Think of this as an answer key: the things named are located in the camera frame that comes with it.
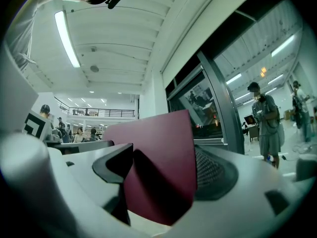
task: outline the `ceiling light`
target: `ceiling light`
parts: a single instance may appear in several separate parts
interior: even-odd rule
[[[250,94],[250,93],[247,93],[247,94],[245,94],[245,95],[242,95],[241,97],[235,99],[235,101],[237,101],[237,100],[239,100],[239,99],[241,99],[241,98],[243,98],[243,97],[246,97],[246,96],[249,95],[249,94]]]
[[[278,79],[281,78],[282,76],[283,76],[283,74],[282,74],[282,75],[279,75],[278,77],[276,77],[275,79],[273,79],[272,81],[270,81],[270,82],[267,83],[267,84],[269,85],[270,83],[273,83],[274,81],[278,80]]]
[[[236,76],[234,76],[233,78],[229,79],[229,80],[227,81],[227,85],[230,84],[230,83],[232,83],[234,80],[238,79],[238,78],[241,77],[241,76],[242,76],[241,73],[239,73],[238,75],[236,75]]]
[[[78,61],[78,58],[74,52],[72,43],[70,41],[65,12],[60,11],[55,13],[55,21],[56,21],[57,29],[59,32],[59,36],[61,38],[61,42],[63,43],[63,46],[65,48],[65,51],[68,55],[68,58],[71,64],[73,65],[73,67],[79,68],[80,63]]]
[[[250,103],[250,102],[252,102],[252,101],[254,101],[254,100],[252,99],[252,100],[250,100],[250,101],[248,101],[248,102],[245,102],[245,103],[243,103],[243,105],[246,105],[246,104],[248,104],[248,103]]]
[[[272,57],[279,53],[283,48],[285,48],[288,44],[290,44],[294,40],[295,36],[292,35],[285,42],[283,42],[276,50],[274,50],[271,55]]]
[[[269,94],[269,93],[273,92],[273,91],[276,90],[276,89],[277,89],[277,87],[275,87],[275,88],[273,88],[272,90],[266,92],[265,94]]]

